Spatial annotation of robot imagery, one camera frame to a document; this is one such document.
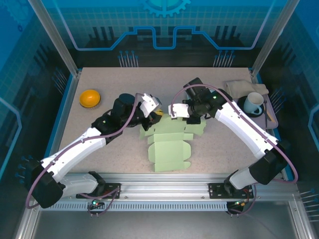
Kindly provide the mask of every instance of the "yellow bowl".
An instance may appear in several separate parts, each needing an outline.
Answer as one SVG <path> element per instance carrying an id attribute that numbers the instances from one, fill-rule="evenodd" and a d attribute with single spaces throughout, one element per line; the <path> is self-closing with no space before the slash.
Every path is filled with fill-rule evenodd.
<path id="1" fill-rule="evenodd" d="M 80 95 L 80 104 L 85 108 L 92 108 L 97 106 L 100 100 L 101 96 L 95 90 L 87 90 Z"/>

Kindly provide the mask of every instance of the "speckled tabletop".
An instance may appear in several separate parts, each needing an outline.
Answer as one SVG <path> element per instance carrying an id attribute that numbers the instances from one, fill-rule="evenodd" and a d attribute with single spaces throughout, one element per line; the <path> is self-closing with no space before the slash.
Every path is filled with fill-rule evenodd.
<path id="1" fill-rule="evenodd" d="M 162 110 L 167 113 L 173 96 L 196 77 L 223 89 L 226 81 L 251 81 L 247 68 L 83 68 L 60 148 L 86 131 L 97 117 L 113 106 L 121 93 L 152 94 L 161 100 Z M 79 104 L 80 94 L 87 89 L 101 94 L 101 102 L 94 109 L 85 109 Z M 123 135 L 89 155 L 71 172 L 154 172 L 153 163 L 148 160 L 147 138 L 139 140 L 139 132 L 139 126 L 125 129 Z M 248 147 L 215 119 L 207 121 L 202 136 L 195 135 L 188 143 L 192 150 L 188 159 L 191 166 L 171 173 L 231 173 L 255 161 Z"/>

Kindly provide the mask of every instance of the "white mug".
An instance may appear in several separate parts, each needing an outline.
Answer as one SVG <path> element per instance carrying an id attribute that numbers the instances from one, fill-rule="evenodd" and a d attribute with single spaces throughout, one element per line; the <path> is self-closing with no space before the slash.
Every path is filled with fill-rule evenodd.
<path id="1" fill-rule="evenodd" d="M 264 97 L 257 92 L 250 93 L 244 103 L 244 112 L 254 115 L 259 115 L 263 111 L 261 105 L 264 102 Z"/>

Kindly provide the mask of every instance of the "beige cloth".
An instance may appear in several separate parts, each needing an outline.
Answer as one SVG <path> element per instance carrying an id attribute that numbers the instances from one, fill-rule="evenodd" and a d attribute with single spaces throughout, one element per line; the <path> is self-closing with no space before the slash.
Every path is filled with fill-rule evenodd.
<path id="1" fill-rule="evenodd" d="M 226 82 L 226 92 L 234 99 L 247 96 L 252 92 L 257 92 L 261 95 L 267 95 L 269 93 L 264 84 L 253 84 L 244 80 Z"/>

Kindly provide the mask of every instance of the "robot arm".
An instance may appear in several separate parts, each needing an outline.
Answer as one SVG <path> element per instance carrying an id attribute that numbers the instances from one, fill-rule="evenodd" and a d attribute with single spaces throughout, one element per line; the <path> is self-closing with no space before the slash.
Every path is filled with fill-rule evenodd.
<path id="1" fill-rule="evenodd" d="M 189 82 L 184 87 L 203 84 L 199 78 Z M 232 101 L 232 98 L 221 90 L 231 104 L 240 112 L 241 116 L 253 124 L 274 145 L 286 149 L 284 143 L 278 143 L 278 140 L 262 130 Z M 230 103 L 228 103 L 218 92 L 211 92 L 206 87 L 194 87 L 186 90 L 189 100 L 183 101 L 183 104 L 173 105 L 173 114 L 168 107 L 172 118 L 187 118 L 188 124 L 200 123 L 200 117 L 209 114 L 218 121 L 229 127 L 252 151 L 258 161 L 241 170 L 232 173 L 224 182 L 225 190 L 229 195 L 232 192 L 240 190 L 254 183 L 268 184 L 284 167 L 287 165 L 285 159 L 264 140 L 255 130 L 253 130 L 242 117 L 239 117 Z"/>
<path id="2" fill-rule="evenodd" d="M 154 111 L 161 107 L 159 99 L 151 95 L 144 94 L 143 102 L 139 102 L 132 119 L 127 127 L 135 127 L 141 124 L 144 130 L 148 130 L 153 124 L 159 122 L 161 116 Z M 134 105 L 135 97 L 129 94 L 121 94 L 114 101 L 111 113 L 104 113 L 97 118 L 79 138 L 73 143 L 81 143 L 70 146 L 69 144 L 54 155 L 38 161 L 30 161 L 26 165 L 25 187 L 29 190 L 38 175 L 47 167 L 61 152 L 65 151 L 41 177 L 37 183 L 32 196 L 43 207 L 48 208 L 55 204 L 60 198 L 74 194 L 86 193 L 98 197 L 104 195 L 105 181 L 95 172 L 83 175 L 66 176 L 72 167 L 82 161 L 95 150 L 102 148 L 113 139 L 122 134 L 112 137 L 99 137 L 117 132 L 128 120 Z M 98 138 L 84 140 L 88 137 Z"/>

